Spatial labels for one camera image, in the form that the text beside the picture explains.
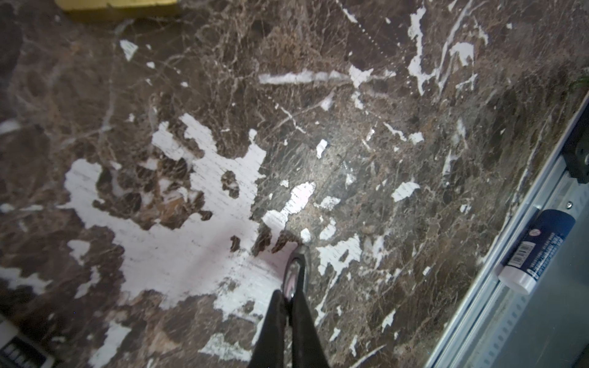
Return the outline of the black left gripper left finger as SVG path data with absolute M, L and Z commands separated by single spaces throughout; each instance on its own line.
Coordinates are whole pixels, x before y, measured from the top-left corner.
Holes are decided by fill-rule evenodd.
M 284 294 L 275 290 L 248 368 L 283 368 L 286 321 Z

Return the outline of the small silver key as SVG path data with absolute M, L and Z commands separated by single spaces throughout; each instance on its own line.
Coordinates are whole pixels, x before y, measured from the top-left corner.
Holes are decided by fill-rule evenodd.
M 298 291 L 307 294 L 310 257 L 311 252 L 307 245 L 298 245 L 289 256 L 282 283 L 282 293 L 287 305 L 291 304 Z

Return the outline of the white desk calculator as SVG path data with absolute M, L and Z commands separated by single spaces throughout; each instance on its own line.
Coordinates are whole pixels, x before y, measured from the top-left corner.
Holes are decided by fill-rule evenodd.
M 1 367 L 52 368 L 55 358 L 1 315 Z

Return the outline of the brass padlock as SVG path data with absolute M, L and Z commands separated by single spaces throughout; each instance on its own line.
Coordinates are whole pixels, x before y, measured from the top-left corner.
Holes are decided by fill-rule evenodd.
M 175 0 L 55 0 L 55 4 L 71 19 L 84 22 L 168 17 L 181 10 Z

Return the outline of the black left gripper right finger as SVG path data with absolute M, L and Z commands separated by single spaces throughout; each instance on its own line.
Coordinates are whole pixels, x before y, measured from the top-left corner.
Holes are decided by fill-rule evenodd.
M 298 291 L 288 310 L 293 339 L 293 367 L 329 367 L 306 295 Z

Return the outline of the blue and white glue stick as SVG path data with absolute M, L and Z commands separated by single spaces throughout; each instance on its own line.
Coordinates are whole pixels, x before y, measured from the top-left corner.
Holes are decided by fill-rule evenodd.
M 560 210 L 541 212 L 499 273 L 500 282 L 516 293 L 530 295 L 575 223 L 573 216 Z

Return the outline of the aluminium front rail frame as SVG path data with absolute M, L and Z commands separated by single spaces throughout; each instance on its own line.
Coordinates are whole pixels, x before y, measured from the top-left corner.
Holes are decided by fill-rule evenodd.
M 429 367 L 588 365 L 588 104 L 493 245 Z

